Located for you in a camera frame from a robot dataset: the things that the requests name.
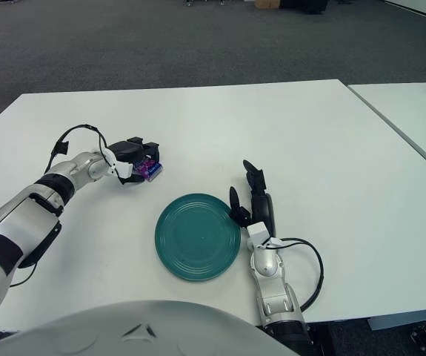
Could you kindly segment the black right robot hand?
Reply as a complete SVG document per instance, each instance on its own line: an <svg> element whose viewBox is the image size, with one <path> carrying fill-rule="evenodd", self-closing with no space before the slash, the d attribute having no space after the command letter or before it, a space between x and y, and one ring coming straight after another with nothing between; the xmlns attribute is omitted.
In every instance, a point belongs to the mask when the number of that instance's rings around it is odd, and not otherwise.
<svg viewBox="0 0 426 356"><path fill-rule="evenodd" d="M252 163L243 160L246 170L247 183L250 186L251 211L239 203L239 196L234 187L230 187L230 213L229 217L239 227L246 228L255 223L264 223L269 235L276 236L276 227L273 213L273 201L271 195L266 192L267 186L262 169L256 168Z"/></svg>

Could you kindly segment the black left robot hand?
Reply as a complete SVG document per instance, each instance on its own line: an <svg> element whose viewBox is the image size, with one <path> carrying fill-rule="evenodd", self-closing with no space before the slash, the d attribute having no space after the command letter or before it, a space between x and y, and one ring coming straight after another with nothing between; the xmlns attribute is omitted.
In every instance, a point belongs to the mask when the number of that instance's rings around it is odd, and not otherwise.
<svg viewBox="0 0 426 356"><path fill-rule="evenodd" d="M114 143L108 148L115 161L113 173L123 185L153 181L163 170L160 163L159 145L155 142L143 143L141 137L133 137Z"/></svg>

